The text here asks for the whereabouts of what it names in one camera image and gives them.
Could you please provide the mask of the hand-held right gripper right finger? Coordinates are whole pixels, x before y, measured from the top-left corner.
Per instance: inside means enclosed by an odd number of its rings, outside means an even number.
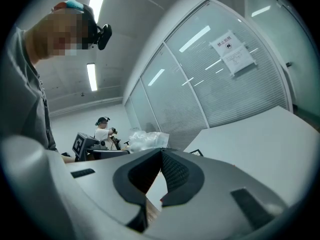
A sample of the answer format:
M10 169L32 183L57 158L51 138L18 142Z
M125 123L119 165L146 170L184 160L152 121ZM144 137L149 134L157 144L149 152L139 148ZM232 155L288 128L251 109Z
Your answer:
M269 187L223 161L161 151L167 194L146 229L156 240L271 240L293 221L301 202L287 204Z

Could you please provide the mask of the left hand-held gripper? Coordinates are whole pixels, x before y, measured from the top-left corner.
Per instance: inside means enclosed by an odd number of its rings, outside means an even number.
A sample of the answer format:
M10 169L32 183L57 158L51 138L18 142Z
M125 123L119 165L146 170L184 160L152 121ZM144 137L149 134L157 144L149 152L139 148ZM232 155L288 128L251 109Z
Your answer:
M94 160L103 160L130 154L128 150L105 150L106 148L105 141L100 141L81 132L77 133L72 145L72 151L75 153L76 162L86 161L87 155Z

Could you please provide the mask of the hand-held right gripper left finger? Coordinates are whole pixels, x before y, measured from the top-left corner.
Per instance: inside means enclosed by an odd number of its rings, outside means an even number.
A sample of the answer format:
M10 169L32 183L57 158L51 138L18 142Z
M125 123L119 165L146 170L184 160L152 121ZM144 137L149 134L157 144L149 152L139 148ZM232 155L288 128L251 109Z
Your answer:
M61 156L23 136L1 140L0 163L14 197L28 217L55 240L155 240L147 231L146 196L114 173L140 156L65 164Z

